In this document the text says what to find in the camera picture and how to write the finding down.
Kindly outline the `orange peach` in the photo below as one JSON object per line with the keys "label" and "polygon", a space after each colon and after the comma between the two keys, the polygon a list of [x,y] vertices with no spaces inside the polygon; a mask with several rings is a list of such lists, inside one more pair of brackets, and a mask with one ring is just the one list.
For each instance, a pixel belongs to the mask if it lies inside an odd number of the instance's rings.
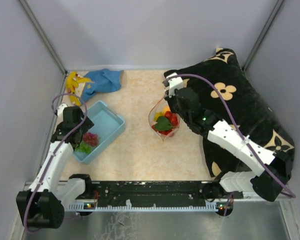
{"label": "orange peach", "polygon": [[171,110],[170,110],[170,107],[169,107],[169,106],[166,106],[166,107],[163,108],[162,111],[163,111],[164,113],[166,113],[167,111],[170,112]]}

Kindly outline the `clear zip bag orange zipper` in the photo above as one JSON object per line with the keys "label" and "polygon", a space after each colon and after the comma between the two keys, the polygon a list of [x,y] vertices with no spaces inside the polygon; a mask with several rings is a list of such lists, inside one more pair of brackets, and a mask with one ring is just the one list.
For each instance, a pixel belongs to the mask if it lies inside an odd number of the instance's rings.
{"label": "clear zip bag orange zipper", "polygon": [[[165,140],[172,138],[175,133],[178,131],[180,127],[181,119],[179,115],[176,113],[171,113],[177,115],[178,125],[173,127],[170,122],[170,118],[165,117],[165,113],[163,112],[164,107],[168,106],[168,103],[162,97],[150,110],[148,114],[148,123],[154,133],[160,137],[160,139],[164,142]],[[155,113],[162,112],[164,115],[160,116],[157,121],[154,121]]]}

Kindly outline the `yellow mango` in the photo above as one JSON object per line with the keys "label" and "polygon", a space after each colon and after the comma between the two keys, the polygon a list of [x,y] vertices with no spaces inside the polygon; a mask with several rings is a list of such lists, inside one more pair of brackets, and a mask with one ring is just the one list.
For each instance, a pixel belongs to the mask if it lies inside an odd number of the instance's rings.
{"label": "yellow mango", "polygon": [[162,117],[164,114],[162,112],[156,112],[154,115],[154,121],[156,122],[159,117]]}

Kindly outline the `light blue plastic basket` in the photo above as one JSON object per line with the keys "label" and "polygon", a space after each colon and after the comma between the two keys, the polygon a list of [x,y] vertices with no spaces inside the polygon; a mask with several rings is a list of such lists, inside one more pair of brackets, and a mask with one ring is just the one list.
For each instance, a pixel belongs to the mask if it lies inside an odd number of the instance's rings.
{"label": "light blue plastic basket", "polygon": [[88,117],[94,126],[87,133],[97,134],[98,146],[91,146],[91,153],[75,151],[74,158],[82,164],[90,164],[125,130],[125,120],[108,108],[108,105],[99,100],[88,109]]}

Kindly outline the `green grape bunch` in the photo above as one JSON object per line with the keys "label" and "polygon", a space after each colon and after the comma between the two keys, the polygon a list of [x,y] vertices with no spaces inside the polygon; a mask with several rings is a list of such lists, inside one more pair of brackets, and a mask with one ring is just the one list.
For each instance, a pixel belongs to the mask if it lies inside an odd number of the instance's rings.
{"label": "green grape bunch", "polygon": [[75,151],[89,155],[92,152],[92,147],[82,141],[79,146],[75,148]]}

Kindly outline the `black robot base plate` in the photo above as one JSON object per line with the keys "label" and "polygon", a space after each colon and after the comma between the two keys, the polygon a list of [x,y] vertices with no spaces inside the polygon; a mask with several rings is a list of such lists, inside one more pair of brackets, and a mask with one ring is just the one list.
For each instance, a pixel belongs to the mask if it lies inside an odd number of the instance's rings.
{"label": "black robot base plate", "polygon": [[227,199],[230,194],[215,181],[93,181],[76,198],[98,207],[204,207],[208,200]]}

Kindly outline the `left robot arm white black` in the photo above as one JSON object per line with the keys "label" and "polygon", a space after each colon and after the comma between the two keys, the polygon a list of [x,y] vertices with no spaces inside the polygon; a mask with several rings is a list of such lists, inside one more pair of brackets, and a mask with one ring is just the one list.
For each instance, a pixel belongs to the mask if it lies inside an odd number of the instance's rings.
{"label": "left robot arm white black", "polygon": [[18,212],[24,228],[30,233],[40,229],[57,229],[64,221],[65,209],[78,197],[85,199],[94,192],[88,174],[74,174],[59,188],[59,180],[68,158],[94,126],[88,111],[78,106],[59,107],[62,116],[51,136],[46,159],[27,190],[16,196]]}

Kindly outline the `purple grape bunch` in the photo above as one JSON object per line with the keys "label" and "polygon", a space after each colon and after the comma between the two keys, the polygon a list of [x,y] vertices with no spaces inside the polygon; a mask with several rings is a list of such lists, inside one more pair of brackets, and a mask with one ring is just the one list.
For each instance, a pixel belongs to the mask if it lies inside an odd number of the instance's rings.
{"label": "purple grape bunch", "polygon": [[92,147],[97,147],[99,145],[99,137],[97,134],[93,134],[90,132],[87,132],[83,135],[82,140]]}

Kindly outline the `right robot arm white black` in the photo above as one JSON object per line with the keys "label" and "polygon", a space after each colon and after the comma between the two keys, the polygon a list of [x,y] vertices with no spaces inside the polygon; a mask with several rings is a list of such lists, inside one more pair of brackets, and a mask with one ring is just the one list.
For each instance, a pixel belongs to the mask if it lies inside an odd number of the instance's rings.
{"label": "right robot arm white black", "polygon": [[262,199],[274,202],[283,192],[292,173],[292,160],[287,152],[270,150],[241,136],[224,119],[203,108],[191,88],[169,88],[164,98],[194,133],[219,145],[249,167],[249,171],[222,174],[213,185],[217,197],[225,198],[230,192],[254,191]]}

